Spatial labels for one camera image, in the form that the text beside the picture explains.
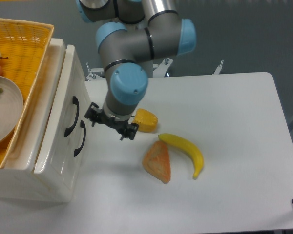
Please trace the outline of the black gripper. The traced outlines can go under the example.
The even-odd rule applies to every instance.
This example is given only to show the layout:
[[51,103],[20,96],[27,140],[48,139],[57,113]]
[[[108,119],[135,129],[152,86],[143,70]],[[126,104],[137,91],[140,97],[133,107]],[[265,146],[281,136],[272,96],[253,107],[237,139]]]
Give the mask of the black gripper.
[[99,106],[94,102],[88,107],[84,118],[91,122],[92,127],[98,123],[115,129],[121,135],[120,140],[123,140],[124,138],[134,140],[136,132],[139,129],[139,125],[136,123],[128,123],[127,120],[117,121],[115,117],[108,117],[103,109],[99,109]]

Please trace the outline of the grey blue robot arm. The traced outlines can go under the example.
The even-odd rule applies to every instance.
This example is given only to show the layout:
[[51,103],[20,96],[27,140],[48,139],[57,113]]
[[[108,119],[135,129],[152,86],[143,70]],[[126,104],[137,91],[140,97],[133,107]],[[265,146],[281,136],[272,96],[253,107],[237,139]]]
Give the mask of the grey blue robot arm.
[[108,91],[103,106],[92,103],[85,118],[132,140],[139,126],[129,119],[148,85],[141,64],[193,51],[195,26],[179,16],[172,0],[79,0],[76,4],[85,21],[105,21],[95,40]]

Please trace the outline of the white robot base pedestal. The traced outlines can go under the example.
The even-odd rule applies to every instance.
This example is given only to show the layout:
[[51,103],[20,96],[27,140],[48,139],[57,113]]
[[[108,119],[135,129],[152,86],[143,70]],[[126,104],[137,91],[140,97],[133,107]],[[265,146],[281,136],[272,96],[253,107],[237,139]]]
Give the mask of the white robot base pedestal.
[[[161,63],[154,63],[152,67],[152,74],[150,78],[163,78],[170,76],[170,67],[174,60],[172,58],[165,58]],[[89,63],[86,63],[88,75],[85,77],[86,81],[104,80],[105,72],[103,68],[91,68]]]

